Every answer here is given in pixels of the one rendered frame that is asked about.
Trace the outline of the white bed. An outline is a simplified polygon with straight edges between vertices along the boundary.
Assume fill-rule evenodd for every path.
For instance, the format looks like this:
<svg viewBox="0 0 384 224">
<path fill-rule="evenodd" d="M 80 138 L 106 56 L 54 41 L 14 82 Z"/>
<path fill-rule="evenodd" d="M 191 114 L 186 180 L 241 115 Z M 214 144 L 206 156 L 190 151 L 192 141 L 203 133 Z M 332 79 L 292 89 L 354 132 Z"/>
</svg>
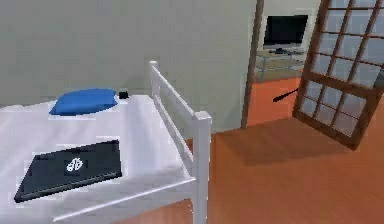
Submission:
<svg viewBox="0 0 384 224">
<path fill-rule="evenodd" d="M 51 101 L 0 109 L 0 224 L 112 224 L 184 199 L 206 224 L 211 123 L 150 62 L 150 95 L 102 112 L 55 116 Z M 16 203 L 36 155 L 118 140 L 122 176 Z"/>
</svg>

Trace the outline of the blue pillow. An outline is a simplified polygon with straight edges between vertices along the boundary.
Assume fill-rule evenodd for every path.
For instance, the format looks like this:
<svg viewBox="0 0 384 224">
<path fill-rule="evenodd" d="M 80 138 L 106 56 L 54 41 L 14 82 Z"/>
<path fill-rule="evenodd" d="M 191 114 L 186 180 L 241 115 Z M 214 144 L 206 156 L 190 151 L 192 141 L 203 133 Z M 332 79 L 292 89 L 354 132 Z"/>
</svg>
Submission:
<svg viewBox="0 0 384 224">
<path fill-rule="evenodd" d="M 59 116 L 92 114 L 116 105 L 115 91 L 113 89 L 83 89 L 61 95 L 49 114 Z"/>
</svg>

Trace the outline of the black television set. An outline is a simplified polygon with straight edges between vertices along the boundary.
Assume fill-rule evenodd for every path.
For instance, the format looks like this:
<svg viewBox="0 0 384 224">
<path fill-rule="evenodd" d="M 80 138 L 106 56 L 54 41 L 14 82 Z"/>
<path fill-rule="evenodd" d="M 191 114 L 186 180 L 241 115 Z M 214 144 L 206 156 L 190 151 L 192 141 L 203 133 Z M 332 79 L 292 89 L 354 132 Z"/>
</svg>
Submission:
<svg viewBox="0 0 384 224">
<path fill-rule="evenodd" d="M 263 47 L 265 49 L 299 47 L 303 42 L 308 16 L 269 16 Z"/>
</svg>

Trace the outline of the black closed laptop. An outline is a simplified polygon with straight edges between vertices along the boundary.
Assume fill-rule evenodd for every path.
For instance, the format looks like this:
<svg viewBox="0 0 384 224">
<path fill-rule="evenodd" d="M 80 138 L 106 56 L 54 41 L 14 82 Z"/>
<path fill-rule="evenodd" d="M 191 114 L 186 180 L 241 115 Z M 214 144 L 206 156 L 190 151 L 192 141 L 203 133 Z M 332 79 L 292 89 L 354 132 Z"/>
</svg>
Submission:
<svg viewBox="0 0 384 224">
<path fill-rule="evenodd" d="M 14 196 L 16 203 L 122 176 L 119 141 L 36 155 Z"/>
</svg>

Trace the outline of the brown glass-paned room door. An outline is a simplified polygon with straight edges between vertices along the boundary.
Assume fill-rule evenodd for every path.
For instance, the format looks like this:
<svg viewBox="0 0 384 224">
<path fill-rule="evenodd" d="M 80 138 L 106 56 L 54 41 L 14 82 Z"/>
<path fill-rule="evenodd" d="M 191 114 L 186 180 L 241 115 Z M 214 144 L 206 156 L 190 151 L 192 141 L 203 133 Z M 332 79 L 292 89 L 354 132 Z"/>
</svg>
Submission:
<svg viewBox="0 0 384 224">
<path fill-rule="evenodd" d="M 293 117 L 354 150 L 384 95 L 384 0 L 321 0 Z"/>
</svg>

